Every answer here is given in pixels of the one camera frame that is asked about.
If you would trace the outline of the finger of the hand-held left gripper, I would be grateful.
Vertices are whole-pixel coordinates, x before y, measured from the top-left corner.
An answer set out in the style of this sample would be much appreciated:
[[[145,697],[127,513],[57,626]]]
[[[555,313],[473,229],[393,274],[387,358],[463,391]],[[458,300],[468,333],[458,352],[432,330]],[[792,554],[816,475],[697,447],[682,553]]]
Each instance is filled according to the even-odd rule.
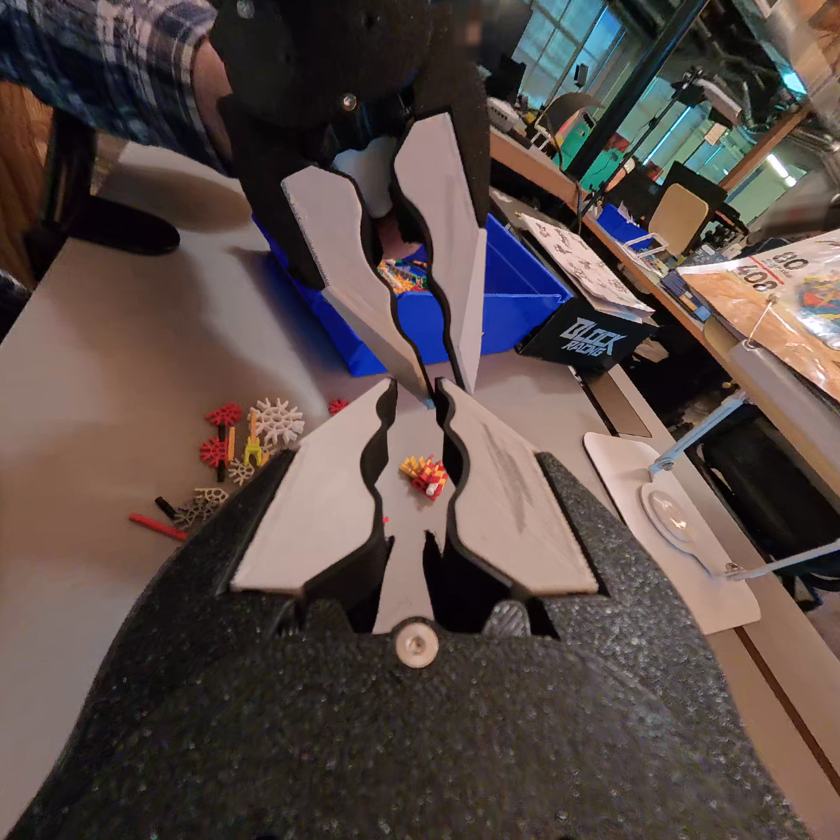
[[[402,204],[423,230],[428,281],[444,314],[444,346],[458,387],[476,388],[483,336],[487,231],[476,218],[446,112],[419,119],[393,159]]]
[[[423,403],[432,394],[421,355],[405,336],[396,297],[363,247],[361,193],[347,175],[310,165],[281,188],[323,282],[323,296],[383,363]]]

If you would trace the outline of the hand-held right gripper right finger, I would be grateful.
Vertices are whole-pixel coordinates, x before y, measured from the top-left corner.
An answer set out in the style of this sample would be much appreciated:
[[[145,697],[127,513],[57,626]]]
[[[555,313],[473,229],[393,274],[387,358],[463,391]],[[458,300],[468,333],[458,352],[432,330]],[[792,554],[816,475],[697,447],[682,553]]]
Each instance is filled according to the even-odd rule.
[[[444,377],[434,404],[454,489],[444,547],[425,549],[434,620],[453,633],[479,634],[498,604],[515,602],[546,631],[539,602],[602,588],[538,450]]]

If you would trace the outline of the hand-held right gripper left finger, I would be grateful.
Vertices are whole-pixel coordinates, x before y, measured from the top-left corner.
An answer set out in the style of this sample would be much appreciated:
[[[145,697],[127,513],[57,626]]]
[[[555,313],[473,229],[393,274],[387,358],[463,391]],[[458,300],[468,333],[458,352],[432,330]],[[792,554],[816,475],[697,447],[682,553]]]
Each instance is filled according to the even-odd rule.
[[[233,573],[235,592],[334,600],[373,631],[390,553],[376,481],[388,462],[397,383],[387,377],[305,437]]]

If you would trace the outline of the heap of mixed toy pieces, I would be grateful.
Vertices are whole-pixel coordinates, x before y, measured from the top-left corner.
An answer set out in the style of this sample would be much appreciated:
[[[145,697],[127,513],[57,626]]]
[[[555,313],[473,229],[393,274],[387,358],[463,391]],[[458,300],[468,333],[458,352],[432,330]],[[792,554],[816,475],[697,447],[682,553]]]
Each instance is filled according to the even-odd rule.
[[[427,263],[420,259],[383,259],[377,272],[397,295],[428,291]]]

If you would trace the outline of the blue plastic bin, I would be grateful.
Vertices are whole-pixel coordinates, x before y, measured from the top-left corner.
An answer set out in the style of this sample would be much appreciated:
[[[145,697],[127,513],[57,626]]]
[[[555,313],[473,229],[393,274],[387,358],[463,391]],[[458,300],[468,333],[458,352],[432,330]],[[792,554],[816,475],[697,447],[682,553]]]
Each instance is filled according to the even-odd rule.
[[[276,260],[276,274],[289,282],[319,321],[353,377],[385,372],[351,326],[324,298],[306,287],[289,269],[289,260],[263,225],[257,223]],[[481,354],[512,350],[542,325],[573,293],[524,248],[494,217],[487,220],[485,299]],[[406,290],[396,295],[398,315],[425,364],[448,360],[443,343],[444,319],[429,290]]]

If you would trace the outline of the half-built spoke toy model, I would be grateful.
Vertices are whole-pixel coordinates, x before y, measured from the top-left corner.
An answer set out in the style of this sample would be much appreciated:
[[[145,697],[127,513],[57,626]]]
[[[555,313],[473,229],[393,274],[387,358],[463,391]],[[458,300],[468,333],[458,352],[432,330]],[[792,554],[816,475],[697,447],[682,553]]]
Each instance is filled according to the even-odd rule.
[[[155,532],[157,534],[160,534],[161,536],[177,541],[179,543],[183,543],[186,540],[188,540],[188,535],[186,532],[179,530],[171,524],[167,524],[162,521],[146,517],[136,512],[131,512],[128,516],[128,519],[130,522],[136,524],[144,530]]]

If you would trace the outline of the red yellow connector cluster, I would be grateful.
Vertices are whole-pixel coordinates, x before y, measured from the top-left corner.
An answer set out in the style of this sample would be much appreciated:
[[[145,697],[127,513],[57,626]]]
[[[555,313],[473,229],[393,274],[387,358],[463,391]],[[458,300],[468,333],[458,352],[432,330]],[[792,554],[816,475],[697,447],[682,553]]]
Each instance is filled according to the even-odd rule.
[[[448,472],[442,459],[410,456],[400,464],[399,470],[415,490],[432,501],[441,496],[448,483]]]

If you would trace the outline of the printed instruction sheet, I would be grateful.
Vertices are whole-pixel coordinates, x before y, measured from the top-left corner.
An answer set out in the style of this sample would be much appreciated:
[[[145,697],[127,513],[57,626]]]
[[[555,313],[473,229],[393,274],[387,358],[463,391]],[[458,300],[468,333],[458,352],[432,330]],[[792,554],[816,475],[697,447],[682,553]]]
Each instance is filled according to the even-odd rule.
[[[579,235],[527,213],[514,215],[521,230],[533,237],[539,251],[594,310],[631,322],[645,322],[653,315],[655,310],[636,298]]]

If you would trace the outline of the black printed cardboard box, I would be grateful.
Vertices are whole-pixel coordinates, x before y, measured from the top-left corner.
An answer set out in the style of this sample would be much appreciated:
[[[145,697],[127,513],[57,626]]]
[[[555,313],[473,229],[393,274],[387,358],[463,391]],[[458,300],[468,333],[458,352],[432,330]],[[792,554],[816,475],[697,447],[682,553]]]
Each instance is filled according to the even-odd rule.
[[[577,371],[609,371],[657,330],[650,318],[637,322],[597,311],[582,297],[574,297],[524,337],[515,351]]]

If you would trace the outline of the small blue storage bin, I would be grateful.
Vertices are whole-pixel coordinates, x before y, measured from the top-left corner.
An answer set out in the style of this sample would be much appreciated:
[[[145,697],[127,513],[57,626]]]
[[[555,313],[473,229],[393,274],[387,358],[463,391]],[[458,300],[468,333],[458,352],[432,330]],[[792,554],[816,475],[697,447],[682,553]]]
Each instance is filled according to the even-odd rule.
[[[605,203],[602,206],[601,214],[596,221],[604,231],[621,244],[637,239],[638,241],[631,245],[631,249],[636,252],[655,248],[659,245],[656,238],[643,236],[647,231],[639,227],[634,221],[625,219],[619,209],[610,203]]]

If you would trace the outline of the black office chair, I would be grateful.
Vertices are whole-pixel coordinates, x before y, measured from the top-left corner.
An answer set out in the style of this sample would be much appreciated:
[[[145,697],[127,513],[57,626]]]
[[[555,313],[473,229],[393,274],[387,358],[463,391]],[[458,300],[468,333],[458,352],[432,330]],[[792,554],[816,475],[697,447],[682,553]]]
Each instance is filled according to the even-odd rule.
[[[530,125],[531,146],[564,168],[562,148],[575,124],[586,114],[590,119],[601,103],[584,92],[570,92],[558,96],[541,111]]]

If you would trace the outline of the black stand with round base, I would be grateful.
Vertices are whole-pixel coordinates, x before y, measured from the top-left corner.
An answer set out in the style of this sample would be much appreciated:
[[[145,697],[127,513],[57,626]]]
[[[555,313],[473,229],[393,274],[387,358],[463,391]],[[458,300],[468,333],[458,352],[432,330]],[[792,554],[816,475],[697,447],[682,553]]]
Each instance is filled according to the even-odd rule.
[[[23,242],[31,269],[42,278],[68,238],[138,256],[165,256],[181,243],[165,220],[91,192],[97,157],[91,127],[53,111],[45,166],[43,202]]]

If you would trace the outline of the beige chair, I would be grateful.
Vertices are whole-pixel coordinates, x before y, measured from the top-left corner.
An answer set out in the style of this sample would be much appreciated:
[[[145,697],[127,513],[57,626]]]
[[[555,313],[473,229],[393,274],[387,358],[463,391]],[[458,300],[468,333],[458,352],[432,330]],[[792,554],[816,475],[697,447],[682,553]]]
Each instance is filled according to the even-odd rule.
[[[665,190],[647,225],[648,234],[668,255],[684,254],[695,235],[705,226],[710,208],[707,201],[681,184]]]

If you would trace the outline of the black metal pole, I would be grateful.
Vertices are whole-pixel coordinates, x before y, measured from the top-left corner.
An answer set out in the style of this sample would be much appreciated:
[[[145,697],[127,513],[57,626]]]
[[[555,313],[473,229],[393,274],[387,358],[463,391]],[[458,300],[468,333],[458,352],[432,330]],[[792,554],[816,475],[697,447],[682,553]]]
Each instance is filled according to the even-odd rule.
[[[707,1],[683,1],[677,6],[566,167],[565,174],[571,180],[581,181],[707,4]]]

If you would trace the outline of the printed toy package bag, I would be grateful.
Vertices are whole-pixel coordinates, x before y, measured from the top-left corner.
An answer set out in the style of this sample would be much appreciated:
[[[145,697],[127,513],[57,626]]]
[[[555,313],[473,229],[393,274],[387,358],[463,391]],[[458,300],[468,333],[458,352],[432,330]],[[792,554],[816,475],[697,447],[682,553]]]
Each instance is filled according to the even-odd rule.
[[[839,400],[839,232],[677,272],[747,340]]]

